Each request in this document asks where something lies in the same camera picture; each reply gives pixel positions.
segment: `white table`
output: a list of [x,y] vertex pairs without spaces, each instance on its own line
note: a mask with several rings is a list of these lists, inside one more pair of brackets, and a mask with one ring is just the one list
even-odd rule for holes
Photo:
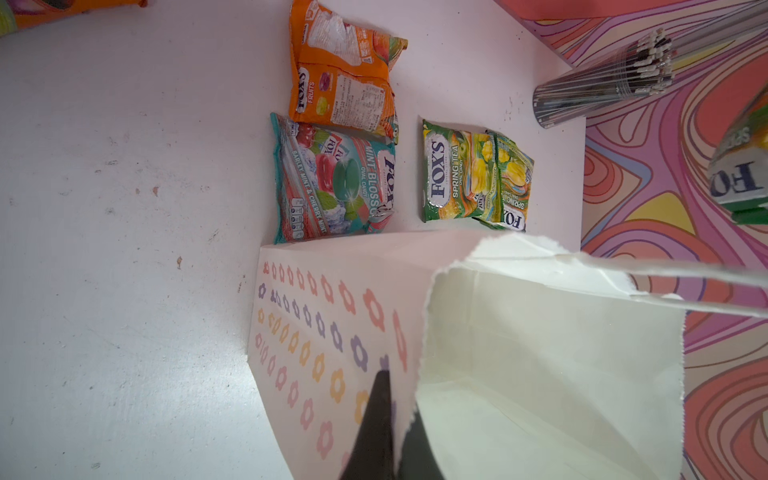
[[[544,131],[530,100],[563,61],[491,0],[327,4],[410,40],[392,230],[479,227],[419,221],[422,116],[516,140],[529,231],[578,248],[584,122]],[[245,360],[288,11],[162,0],[0,38],[0,477],[288,478]]]

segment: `white paper bag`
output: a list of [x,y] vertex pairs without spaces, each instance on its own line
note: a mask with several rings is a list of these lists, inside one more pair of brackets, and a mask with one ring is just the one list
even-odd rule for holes
[[249,364],[299,480],[339,477],[381,369],[396,465],[418,400],[446,479],[677,479],[684,309],[738,307],[624,271],[765,282],[474,230],[269,246],[260,265]]

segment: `flower pattern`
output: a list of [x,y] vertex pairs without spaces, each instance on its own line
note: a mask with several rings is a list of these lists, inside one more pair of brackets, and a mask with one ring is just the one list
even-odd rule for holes
[[366,412],[366,407],[368,406],[368,392],[363,390],[361,392],[357,392],[357,396],[355,397],[355,423],[357,425],[360,425],[362,423],[362,414]]
[[280,329],[280,324],[281,324],[282,322],[283,322],[283,318],[282,318],[282,317],[280,317],[280,318],[278,318],[277,320],[275,320],[275,324],[274,324],[274,325],[273,325],[273,327],[272,327],[272,334],[273,334],[273,335],[276,335],[276,334],[277,334],[277,330],[279,330],[279,329]]
[[298,399],[299,399],[299,381],[293,380],[293,383],[290,384],[290,390],[288,391],[288,406],[290,408],[293,408],[296,405],[296,400]]
[[343,352],[343,344],[344,342],[341,340],[341,332],[339,331],[339,327],[336,325],[336,322],[331,323],[331,338],[333,338],[333,345],[340,351]]
[[326,371],[326,354],[320,353],[315,357],[315,368],[312,369],[312,378],[315,382],[320,383],[320,379],[323,377],[323,372]]
[[320,316],[320,312],[315,315],[315,323],[317,323],[317,332],[321,337],[326,338],[326,323],[323,322],[323,318]]
[[395,324],[397,354],[400,356],[400,361],[402,362],[402,371],[408,372],[408,350],[406,348],[406,336],[402,334],[402,329],[400,328],[400,318],[397,316],[397,311],[392,313],[392,323]]
[[349,342],[352,345],[352,353],[355,357],[355,364],[360,367],[363,372],[368,372],[368,352],[365,347],[362,346],[362,340],[355,335]]
[[317,437],[317,451],[320,453],[320,458],[326,459],[328,453],[333,448],[333,424],[323,422],[320,425],[320,436]]
[[306,305],[304,306],[304,321],[308,327],[312,327],[312,313],[310,313],[310,308]]
[[299,363],[301,366],[306,366],[306,361],[310,358],[310,341],[307,340],[305,344],[301,346],[301,353],[299,354]]
[[281,366],[279,370],[277,370],[277,380],[275,380],[275,387],[277,387],[278,392],[283,391],[283,386],[286,384],[286,380],[288,380],[288,369],[285,366]]
[[331,287],[331,284],[328,283],[328,280],[326,280],[325,275],[320,277],[320,285],[323,286],[323,293],[326,294],[326,300],[333,303],[333,288]]
[[344,301],[344,308],[346,308],[346,311],[355,315],[355,297],[352,296],[352,293],[346,288],[343,281],[339,282],[339,295],[341,295],[341,300]]
[[312,420],[315,418],[315,410],[312,407],[312,399],[304,400],[304,409],[301,412],[301,426],[304,430],[307,430],[312,424]]
[[296,347],[299,346],[299,332],[293,332],[293,336],[290,337],[288,342],[288,351],[291,353],[296,352]]
[[341,403],[345,390],[344,370],[338,369],[331,374],[331,398],[336,400],[336,403]]
[[376,296],[373,294],[371,289],[367,289],[366,292],[362,295],[362,301],[365,302],[366,307],[368,308],[368,314],[371,317],[371,323],[373,323],[374,326],[379,327],[379,329],[383,332],[384,310],[382,309],[381,304],[379,304],[379,301],[376,300]]
[[280,343],[285,343],[286,338],[288,338],[290,328],[288,327],[288,324],[283,327],[283,331],[280,332]]
[[310,283],[310,292],[312,292],[314,296],[317,296],[317,282],[311,272],[306,273],[306,281]]

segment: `fox's candy bag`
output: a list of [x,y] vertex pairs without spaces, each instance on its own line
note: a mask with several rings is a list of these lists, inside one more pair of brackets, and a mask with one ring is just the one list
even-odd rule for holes
[[707,176],[733,222],[768,224],[768,84],[725,133]]
[[379,232],[392,214],[395,148],[272,114],[275,243]]
[[295,0],[290,14],[294,121],[337,125],[397,143],[389,69],[408,41],[345,23],[316,0]]
[[525,231],[534,162],[514,141],[497,132],[488,133],[493,134],[498,150],[497,162],[502,180],[501,223],[512,230]]
[[0,36],[45,22],[119,5],[147,6],[147,0],[0,0]]
[[426,184],[424,220],[478,217],[472,184],[486,180],[472,179],[472,134],[422,122]]
[[496,161],[496,142],[493,134],[472,136],[472,192],[470,197],[478,203],[482,213],[478,218],[488,222],[502,221],[502,198],[499,195],[501,176]]

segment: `bundle of straws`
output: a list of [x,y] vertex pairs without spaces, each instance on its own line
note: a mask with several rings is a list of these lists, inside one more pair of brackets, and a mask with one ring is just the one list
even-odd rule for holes
[[549,128],[620,101],[664,93],[672,85],[672,40],[662,28],[536,87],[533,111]]

